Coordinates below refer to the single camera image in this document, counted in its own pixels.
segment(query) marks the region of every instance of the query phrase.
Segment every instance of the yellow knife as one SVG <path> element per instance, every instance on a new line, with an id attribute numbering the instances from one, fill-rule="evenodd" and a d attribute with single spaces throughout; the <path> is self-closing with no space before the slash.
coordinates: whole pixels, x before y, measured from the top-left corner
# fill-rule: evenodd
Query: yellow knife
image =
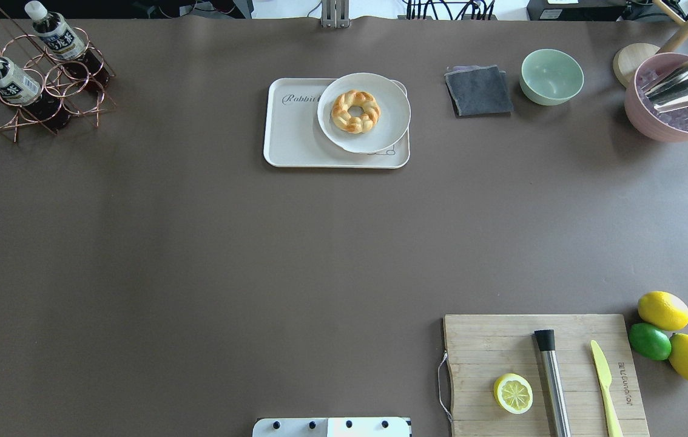
<path id="1" fill-rule="evenodd" d="M 600 393 L 602 393 L 602 403 L 605 405 L 605 424 L 608 426 L 608 437 L 623 437 L 619 419 L 616 417 L 616 410 L 613 409 L 611 393 L 608 391 L 608 387 L 611 387 L 611 369 L 608 368 L 608 362 L 605 360 L 605 355 L 602 354 L 597 341 L 592 340 L 589 345 L 592 346 L 597 379 L 600 382 Z"/>

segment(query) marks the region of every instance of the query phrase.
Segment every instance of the braided bread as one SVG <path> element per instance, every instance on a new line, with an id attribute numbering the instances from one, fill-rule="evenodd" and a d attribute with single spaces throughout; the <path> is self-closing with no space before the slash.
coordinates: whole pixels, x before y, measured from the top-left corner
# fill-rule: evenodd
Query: braided bread
<path id="1" fill-rule="evenodd" d="M 350 107 L 361 107 L 363 108 L 363 113 L 358 117 L 353 117 L 349 113 Z M 380 114 L 381 110 L 374 96 L 357 89 L 350 89 L 350 91 L 337 97 L 336 102 L 333 103 L 333 110 L 331 110 L 333 123 L 339 129 L 351 134 L 369 132 L 377 125 Z"/>

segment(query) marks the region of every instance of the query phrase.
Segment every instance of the gray cloth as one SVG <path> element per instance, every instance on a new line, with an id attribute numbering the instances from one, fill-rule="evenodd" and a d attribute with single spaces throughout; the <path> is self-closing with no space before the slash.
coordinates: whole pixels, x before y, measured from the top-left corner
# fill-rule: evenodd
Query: gray cloth
<path id="1" fill-rule="evenodd" d="M 511 112 L 505 72 L 497 66 L 454 67 L 444 75 L 458 116 Z"/>

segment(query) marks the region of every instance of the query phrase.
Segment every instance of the bottle cap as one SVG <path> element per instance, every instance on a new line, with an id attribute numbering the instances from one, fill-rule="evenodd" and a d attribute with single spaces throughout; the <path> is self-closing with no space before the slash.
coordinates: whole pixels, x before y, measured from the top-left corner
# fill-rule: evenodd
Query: bottle cap
<path id="1" fill-rule="evenodd" d="M 25 13 L 33 21 L 39 21 L 47 16 L 47 9 L 39 2 L 28 2 L 25 4 Z"/>

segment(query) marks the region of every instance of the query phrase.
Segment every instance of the cutting board string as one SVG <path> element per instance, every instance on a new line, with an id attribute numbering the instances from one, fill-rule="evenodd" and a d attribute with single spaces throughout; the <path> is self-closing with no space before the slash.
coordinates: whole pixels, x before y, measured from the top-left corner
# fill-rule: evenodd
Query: cutting board string
<path id="1" fill-rule="evenodd" d="M 447 406 L 444 405 L 443 401 L 441 400 L 441 367 L 444 365 L 445 362 L 447 362 L 447 359 L 449 359 L 449 354 L 447 353 L 447 351 L 444 351 L 443 357 L 441 358 L 441 363 L 439 363 L 439 368 L 438 370 L 436 370 L 436 376 L 439 383 L 439 404 L 441 404 L 443 412 L 447 413 L 447 419 L 449 419 L 449 423 L 452 423 L 452 413 L 449 412 L 449 409 L 447 409 Z"/>

